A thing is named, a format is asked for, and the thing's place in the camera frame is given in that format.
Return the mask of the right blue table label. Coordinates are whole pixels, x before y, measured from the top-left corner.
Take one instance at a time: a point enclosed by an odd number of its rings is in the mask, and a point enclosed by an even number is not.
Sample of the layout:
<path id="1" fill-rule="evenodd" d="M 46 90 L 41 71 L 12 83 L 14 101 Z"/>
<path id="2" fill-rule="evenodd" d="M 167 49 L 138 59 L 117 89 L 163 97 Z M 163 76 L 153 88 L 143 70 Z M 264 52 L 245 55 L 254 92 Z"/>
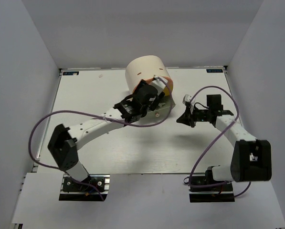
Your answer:
<path id="1" fill-rule="evenodd" d="M 206 69 L 207 73 L 223 73 L 222 69 Z"/>

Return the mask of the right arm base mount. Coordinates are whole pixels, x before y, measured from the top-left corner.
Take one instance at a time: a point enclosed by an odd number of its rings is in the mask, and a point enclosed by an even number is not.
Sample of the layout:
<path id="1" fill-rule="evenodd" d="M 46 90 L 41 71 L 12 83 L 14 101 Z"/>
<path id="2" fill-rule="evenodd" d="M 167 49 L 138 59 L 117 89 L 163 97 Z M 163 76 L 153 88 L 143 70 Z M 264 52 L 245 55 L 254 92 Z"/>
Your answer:
<path id="1" fill-rule="evenodd" d="M 220 181 L 207 179 L 205 176 L 192 177 L 192 184 L 198 187 L 189 187 L 190 203 L 225 203 L 235 201 L 231 183 L 214 187 L 200 187 L 207 185 L 207 181 L 209 181 L 209 184 L 220 183 Z"/>

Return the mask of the cream round drawer box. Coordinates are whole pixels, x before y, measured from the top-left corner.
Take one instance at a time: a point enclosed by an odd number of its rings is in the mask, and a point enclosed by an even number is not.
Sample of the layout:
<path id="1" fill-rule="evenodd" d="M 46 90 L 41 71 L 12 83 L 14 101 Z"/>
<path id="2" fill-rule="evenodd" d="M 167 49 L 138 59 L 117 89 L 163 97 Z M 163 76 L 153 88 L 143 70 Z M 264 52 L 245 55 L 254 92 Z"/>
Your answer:
<path id="1" fill-rule="evenodd" d="M 134 59 L 125 69 L 129 91 L 132 93 L 141 80 L 153 78 L 154 75 L 171 78 L 159 57 L 147 55 Z"/>

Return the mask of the blue table label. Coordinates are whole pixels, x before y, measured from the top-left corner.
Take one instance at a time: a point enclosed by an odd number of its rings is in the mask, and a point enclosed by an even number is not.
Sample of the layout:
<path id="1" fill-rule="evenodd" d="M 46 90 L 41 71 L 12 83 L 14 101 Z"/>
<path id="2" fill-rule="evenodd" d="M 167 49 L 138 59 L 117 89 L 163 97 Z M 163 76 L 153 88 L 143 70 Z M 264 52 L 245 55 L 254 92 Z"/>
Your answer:
<path id="1" fill-rule="evenodd" d="M 63 72 L 62 75 L 72 76 L 72 75 L 78 75 L 79 71 L 70 71 L 70 72 Z"/>
<path id="2" fill-rule="evenodd" d="M 223 73 L 222 69 L 206 69 L 207 73 Z"/>

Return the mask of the left blue table label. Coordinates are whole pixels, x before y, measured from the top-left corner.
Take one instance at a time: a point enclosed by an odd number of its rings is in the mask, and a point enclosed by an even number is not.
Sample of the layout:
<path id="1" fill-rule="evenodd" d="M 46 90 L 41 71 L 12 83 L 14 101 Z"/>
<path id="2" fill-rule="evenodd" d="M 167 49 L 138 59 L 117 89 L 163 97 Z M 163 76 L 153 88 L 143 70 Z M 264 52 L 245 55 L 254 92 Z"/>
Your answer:
<path id="1" fill-rule="evenodd" d="M 62 75 L 72 76 L 72 75 L 78 75 L 79 71 L 70 71 L 70 72 L 63 72 Z"/>

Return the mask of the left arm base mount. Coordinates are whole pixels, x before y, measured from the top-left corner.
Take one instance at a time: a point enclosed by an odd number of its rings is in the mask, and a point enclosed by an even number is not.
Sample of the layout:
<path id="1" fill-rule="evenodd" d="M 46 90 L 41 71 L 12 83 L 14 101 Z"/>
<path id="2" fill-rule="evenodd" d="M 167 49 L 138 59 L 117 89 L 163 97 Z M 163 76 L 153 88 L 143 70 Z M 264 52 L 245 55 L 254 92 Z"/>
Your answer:
<path id="1" fill-rule="evenodd" d="M 110 175 L 91 175 L 90 184 L 95 186 L 100 194 L 93 187 L 77 184 L 69 176 L 64 175 L 59 201 L 104 201 L 109 191 Z"/>

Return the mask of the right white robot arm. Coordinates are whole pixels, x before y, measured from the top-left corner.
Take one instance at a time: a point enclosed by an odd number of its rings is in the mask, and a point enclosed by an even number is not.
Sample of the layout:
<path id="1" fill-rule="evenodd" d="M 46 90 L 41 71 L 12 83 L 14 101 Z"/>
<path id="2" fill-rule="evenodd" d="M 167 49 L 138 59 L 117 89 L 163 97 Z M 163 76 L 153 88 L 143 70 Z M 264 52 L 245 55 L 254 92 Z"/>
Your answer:
<path id="1" fill-rule="evenodd" d="M 272 151 L 267 140 L 259 140 L 236 121 L 230 110 L 225 110 L 219 94 L 207 96 L 205 109 L 199 109 L 191 95 L 185 95 L 184 114 L 177 123 L 195 127 L 197 122 L 208 122 L 220 131 L 233 146 L 231 163 L 210 166 L 202 181 L 193 175 L 188 177 L 191 189 L 217 190 L 231 182 L 269 181 L 272 177 Z"/>

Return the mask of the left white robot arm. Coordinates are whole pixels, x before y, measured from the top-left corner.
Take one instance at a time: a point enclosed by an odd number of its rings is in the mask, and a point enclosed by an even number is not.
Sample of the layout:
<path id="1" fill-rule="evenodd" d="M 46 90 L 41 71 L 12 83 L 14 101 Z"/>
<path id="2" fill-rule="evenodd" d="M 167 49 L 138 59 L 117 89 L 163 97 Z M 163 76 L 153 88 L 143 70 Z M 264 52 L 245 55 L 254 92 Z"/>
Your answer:
<path id="1" fill-rule="evenodd" d="M 74 179 L 74 185 L 79 190 L 88 189 L 91 177 L 79 161 L 78 150 L 110 131 L 139 121 L 149 110 L 155 110 L 165 96 L 167 85 L 168 81 L 159 76 L 154 76 L 150 83 L 141 80 L 131 95 L 102 115 L 70 127 L 57 125 L 49 140 L 48 150 L 58 168 Z"/>

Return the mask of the orange drawer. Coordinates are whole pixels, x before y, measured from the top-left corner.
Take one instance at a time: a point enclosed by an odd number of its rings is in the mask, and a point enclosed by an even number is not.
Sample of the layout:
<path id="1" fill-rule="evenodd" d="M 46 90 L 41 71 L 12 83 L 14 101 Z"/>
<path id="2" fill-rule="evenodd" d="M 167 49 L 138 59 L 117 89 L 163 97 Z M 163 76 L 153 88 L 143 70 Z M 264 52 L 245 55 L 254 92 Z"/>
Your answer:
<path id="1" fill-rule="evenodd" d="M 168 81 L 168 86 L 169 86 L 169 85 L 173 86 L 173 81 L 172 81 L 171 78 L 166 77 L 166 76 L 164 76 L 164 78 Z M 145 79 L 145 81 L 146 81 L 148 84 L 150 84 L 152 80 L 153 80 L 152 78 Z"/>

